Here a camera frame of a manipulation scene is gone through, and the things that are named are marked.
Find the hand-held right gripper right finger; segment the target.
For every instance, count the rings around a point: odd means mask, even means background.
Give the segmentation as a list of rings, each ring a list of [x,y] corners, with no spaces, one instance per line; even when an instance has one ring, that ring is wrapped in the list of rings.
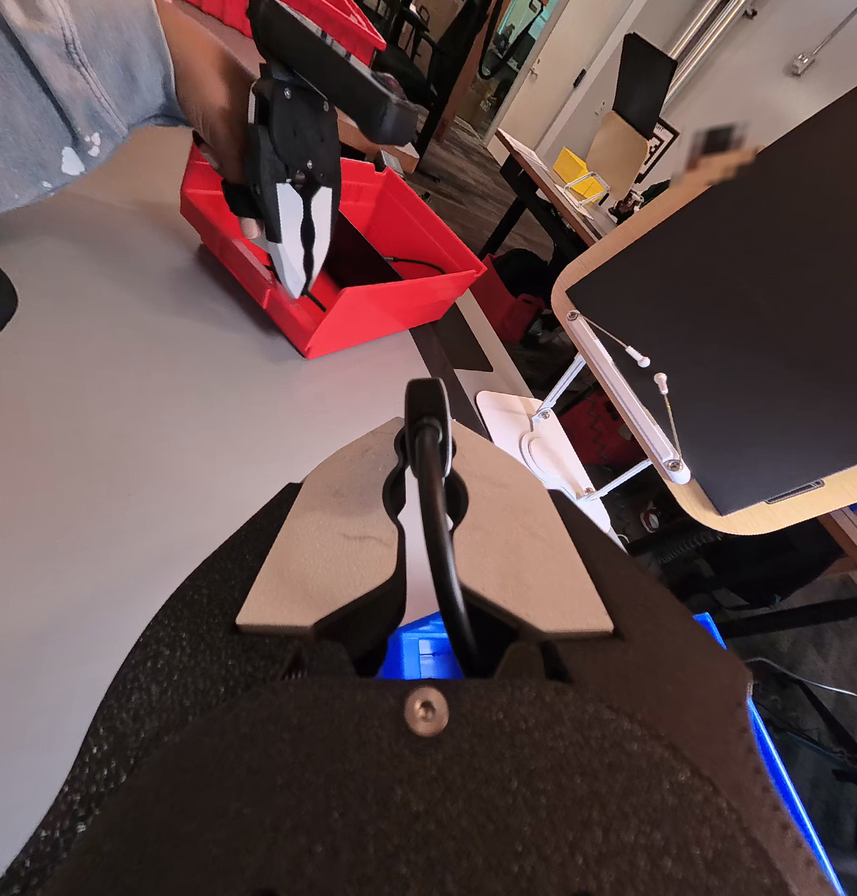
[[[607,637],[613,622],[548,491],[457,421],[449,481],[465,488],[453,529],[460,584],[482,609],[540,639]]]

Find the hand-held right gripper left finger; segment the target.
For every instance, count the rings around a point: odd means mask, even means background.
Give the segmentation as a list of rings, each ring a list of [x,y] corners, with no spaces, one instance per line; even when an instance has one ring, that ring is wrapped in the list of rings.
[[[407,596],[402,418],[343,446],[303,480],[236,617],[245,633],[380,641]]]

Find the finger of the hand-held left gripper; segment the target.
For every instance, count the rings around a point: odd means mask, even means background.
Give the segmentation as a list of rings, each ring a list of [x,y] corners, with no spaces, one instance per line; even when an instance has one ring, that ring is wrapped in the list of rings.
[[[304,204],[298,190],[285,182],[265,190],[265,236],[268,254],[280,284],[294,299],[307,288],[301,230]]]
[[[312,231],[305,251],[307,286],[312,286],[322,271],[332,242],[335,217],[333,189],[325,185],[315,187],[313,195],[307,200],[307,223]]]

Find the red plastic bin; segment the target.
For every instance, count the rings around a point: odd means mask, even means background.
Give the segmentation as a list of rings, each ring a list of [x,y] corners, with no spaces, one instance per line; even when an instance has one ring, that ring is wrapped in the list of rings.
[[[294,299],[268,254],[242,237],[221,179],[194,145],[180,187],[180,212],[203,245],[307,359],[436,322],[485,270],[397,173],[343,159],[341,174],[341,212],[401,282],[339,289],[321,272]]]

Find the blue plastic bin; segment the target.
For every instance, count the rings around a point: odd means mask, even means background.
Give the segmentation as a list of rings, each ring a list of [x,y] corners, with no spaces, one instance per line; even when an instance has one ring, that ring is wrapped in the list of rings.
[[[389,680],[463,678],[441,615],[434,613],[401,625],[389,639],[386,658],[377,676]],[[814,853],[829,883],[837,894],[845,894],[827,851],[751,697],[746,699],[746,709],[756,750],[773,790],[779,795],[795,829]]]

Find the person's left forearm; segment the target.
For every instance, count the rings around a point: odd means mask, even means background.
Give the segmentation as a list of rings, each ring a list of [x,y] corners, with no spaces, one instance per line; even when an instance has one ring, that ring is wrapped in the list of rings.
[[[155,2],[0,1],[0,214],[187,123]]]

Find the person's left hand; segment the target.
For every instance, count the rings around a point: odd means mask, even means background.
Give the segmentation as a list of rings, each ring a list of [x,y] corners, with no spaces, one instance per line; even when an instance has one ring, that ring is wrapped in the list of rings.
[[[160,5],[177,104],[229,184],[246,185],[247,110],[253,74],[220,39],[171,5]]]

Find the black bin divider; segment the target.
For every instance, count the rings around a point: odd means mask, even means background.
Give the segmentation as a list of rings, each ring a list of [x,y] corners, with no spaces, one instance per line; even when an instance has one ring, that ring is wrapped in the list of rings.
[[[333,226],[322,273],[339,289],[398,283],[402,276],[341,212]]]

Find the red ribbed storage bin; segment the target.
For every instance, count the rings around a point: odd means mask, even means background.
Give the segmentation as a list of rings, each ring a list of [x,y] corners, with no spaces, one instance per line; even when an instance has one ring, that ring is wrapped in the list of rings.
[[[375,53],[386,49],[386,42],[356,2],[351,1],[282,1],[293,13],[301,15],[325,31],[360,61],[370,64]],[[247,1],[188,1],[202,13],[222,22],[252,39],[252,26],[247,16]]]

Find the red zigzag bag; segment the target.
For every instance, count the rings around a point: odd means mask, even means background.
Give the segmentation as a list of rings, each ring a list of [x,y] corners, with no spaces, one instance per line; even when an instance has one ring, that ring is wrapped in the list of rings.
[[[584,465],[627,469],[646,459],[632,431],[599,386],[560,414],[559,421]]]

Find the black-legged side table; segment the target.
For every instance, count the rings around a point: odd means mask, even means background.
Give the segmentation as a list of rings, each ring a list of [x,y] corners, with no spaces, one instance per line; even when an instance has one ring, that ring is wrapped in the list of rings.
[[[615,229],[613,218],[605,210],[595,204],[579,204],[566,183],[530,148],[502,129],[495,131],[493,140],[501,143],[505,150],[500,174],[512,191],[513,200],[483,244],[480,254],[497,253],[526,213],[568,261]]]

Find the small yellow bin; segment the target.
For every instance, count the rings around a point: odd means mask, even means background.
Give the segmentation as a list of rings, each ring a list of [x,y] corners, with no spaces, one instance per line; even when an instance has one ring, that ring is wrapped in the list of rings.
[[[606,181],[599,181],[588,169],[585,161],[563,148],[553,166],[553,173],[562,181],[563,188],[578,201],[595,203],[607,196]]]

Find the wooden board with black panel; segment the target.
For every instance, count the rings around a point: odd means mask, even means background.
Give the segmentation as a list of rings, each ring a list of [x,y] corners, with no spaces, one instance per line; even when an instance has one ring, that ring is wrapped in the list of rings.
[[[857,86],[709,158],[558,278],[553,309],[691,518],[857,503]]]

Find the black and white marker poster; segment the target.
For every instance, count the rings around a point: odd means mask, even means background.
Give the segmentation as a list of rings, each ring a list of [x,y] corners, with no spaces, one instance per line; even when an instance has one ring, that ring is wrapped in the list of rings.
[[[680,131],[663,118],[658,118],[652,136],[648,140],[648,152],[637,173],[635,184],[640,184],[662,160],[680,136]]]

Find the small wooden board stand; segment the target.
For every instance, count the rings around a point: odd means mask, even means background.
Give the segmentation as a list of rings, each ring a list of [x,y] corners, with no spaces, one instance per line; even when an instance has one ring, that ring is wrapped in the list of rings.
[[[586,165],[614,202],[624,199],[648,155],[677,63],[637,33],[624,37],[612,108],[591,142]]]

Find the metal wall pipes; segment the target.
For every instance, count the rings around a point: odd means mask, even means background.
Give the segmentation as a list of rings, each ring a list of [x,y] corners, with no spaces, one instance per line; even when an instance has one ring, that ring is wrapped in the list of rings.
[[[704,39],[715,25],[720,24],[721,19],[725,19],[727,13],[739,10],[741,14],[747,14],[749,10],[756,9],[757,4],[754,1],[703,2],[674,41],[669,56],[678,64],[687,62],[691,54],[702,46]]]

